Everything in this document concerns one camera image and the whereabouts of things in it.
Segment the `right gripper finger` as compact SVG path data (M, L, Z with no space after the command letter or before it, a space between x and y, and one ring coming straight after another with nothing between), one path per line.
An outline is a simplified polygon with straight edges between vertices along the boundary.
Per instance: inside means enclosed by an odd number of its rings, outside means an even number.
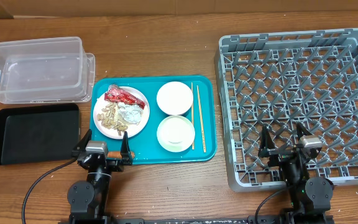
M275 151L275 144L269 134L269 130L266 126L263 126L262 132L260 133L260 146L259 146L259 157L270 157Z
M296 134L298 139L301 139L303 136L310 136L311 133L304 127L303 123L297 122L296 124Z

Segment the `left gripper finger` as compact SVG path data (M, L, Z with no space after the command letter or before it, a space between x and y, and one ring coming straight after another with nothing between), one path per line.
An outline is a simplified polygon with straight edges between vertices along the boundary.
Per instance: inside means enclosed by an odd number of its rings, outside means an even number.
M131 150L129 148L129 141L128 141L127 131L125 131L124 135L123 135L120 155L122 157L122 159L121 159L122 165L132 165L133 157L132 157Z
M81 152L85 151L86 145L91 140L92 130L89 129L84 137L76 144L76 146L71 151L72 157L78 157Z

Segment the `white tissue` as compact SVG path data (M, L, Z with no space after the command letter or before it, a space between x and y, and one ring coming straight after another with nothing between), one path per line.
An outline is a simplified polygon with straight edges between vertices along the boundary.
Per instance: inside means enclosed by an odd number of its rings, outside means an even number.
M142 119L143 109L137 105L128 105L123 102L117 104L119 114L121 117L130 124L139 124Z

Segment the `light green bowl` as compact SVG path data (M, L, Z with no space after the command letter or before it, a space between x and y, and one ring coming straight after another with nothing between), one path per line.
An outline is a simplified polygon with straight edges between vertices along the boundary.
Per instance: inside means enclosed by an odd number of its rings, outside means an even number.
M192 147L195 128L184 116L168 116L157 128L158 143L169 152L183 152Z

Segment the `red snack wrapper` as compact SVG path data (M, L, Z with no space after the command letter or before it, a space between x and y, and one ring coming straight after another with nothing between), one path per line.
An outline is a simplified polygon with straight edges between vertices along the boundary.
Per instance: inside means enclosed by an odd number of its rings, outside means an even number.
M145 102L132 95L128 91L113 84L110 85L108 91L104 94L104 100L112 103L124 103L126 105L137 105L144 109Z

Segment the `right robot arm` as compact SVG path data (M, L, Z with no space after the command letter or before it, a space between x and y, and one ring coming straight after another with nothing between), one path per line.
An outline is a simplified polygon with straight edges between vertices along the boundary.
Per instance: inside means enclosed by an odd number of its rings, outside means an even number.
M324 177L310 177L307 163L315 159L322 150L319 137L311 134L302 123L296 124L298 143L291 150L277 150L268 127L260 134L259 157L269 158L269 167L278 167L286 187L268 196L257 207L255 223L333 223L333 217L325 212L331 209L334 184ZM262 206L276 195L288 192L291 207L281 210L276 216L259 215Z

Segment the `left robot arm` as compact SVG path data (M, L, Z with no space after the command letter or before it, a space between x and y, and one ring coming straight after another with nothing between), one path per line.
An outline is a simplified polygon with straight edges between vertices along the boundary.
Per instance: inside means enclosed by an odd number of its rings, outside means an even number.
M131 166L134 157L129 148L128 135L123 134L118 157L108 159L108 147L104 141L93 141L92 130L72 150L72 156L80 167L88 171L86 180L75 182L68 190L67 199L71 206L70 223L117 223L105 212L110 181L113 172L122 172Z

